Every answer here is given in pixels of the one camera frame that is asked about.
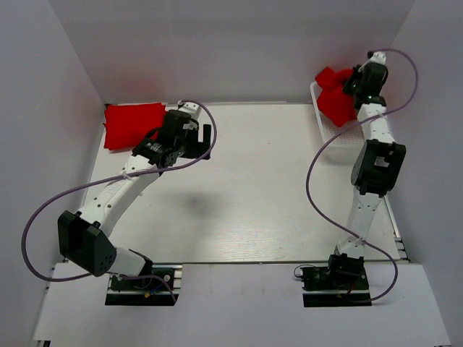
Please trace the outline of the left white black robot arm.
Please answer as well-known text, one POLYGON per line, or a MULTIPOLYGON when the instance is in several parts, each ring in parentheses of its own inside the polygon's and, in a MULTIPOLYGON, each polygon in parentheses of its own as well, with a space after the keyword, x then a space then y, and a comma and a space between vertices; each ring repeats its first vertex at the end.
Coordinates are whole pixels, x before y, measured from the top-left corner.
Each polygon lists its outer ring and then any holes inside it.
POLYGON ((95 277, 106 273, 150 275, 145 255, 114 246, 109 237, 119 219, 143 191, 178 159, 209 159, 212 126, 201 126, 201 107, 185 102, 167 111, 162 125, 150 130, 122 166, 121 179, 107 184, 77 212, 58 219, 59 251, 95 277))

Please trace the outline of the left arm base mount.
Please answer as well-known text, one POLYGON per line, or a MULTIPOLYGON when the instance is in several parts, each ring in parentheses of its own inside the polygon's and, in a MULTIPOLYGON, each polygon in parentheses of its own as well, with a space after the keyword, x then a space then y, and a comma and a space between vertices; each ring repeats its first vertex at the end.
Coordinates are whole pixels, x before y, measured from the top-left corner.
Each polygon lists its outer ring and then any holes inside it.
POLYGON ((123 307, 173 307, 178 299, 181 282, 181 265, 154 265, 152 274, 165 281, 171 289, 157 278, 139 280, 123 279, 120 275, 110 275, 106 291, 106 306, 123 307))

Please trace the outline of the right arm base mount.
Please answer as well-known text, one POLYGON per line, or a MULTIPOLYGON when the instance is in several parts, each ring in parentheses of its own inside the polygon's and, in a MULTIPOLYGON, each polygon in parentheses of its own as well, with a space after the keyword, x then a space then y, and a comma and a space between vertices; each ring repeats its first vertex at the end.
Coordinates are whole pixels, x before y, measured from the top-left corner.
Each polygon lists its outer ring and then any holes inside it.
POLYGON ((372 304, 363 257, 332 254, 326 266, 299 265, 305 308, 368 307, 372 304))

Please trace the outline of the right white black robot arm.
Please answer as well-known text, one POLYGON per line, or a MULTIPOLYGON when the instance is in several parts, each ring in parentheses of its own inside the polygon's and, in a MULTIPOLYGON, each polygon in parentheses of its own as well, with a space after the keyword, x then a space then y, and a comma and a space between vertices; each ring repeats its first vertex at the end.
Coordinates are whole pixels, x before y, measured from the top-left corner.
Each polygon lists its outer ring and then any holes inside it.
POLYGON ((385 64, 368 62, 355 68, 343 87, 353 97, 365 142, 351 174, 354 195, 347 228, 357 235, 340 241, 328 260, 328 275, 338 283, 354 282, 362 276, 363 241, 383 197, 394 188, 406 154, 406 147, 396 143, 384 116, 386 102, 380 93, 387 76, 385 64))

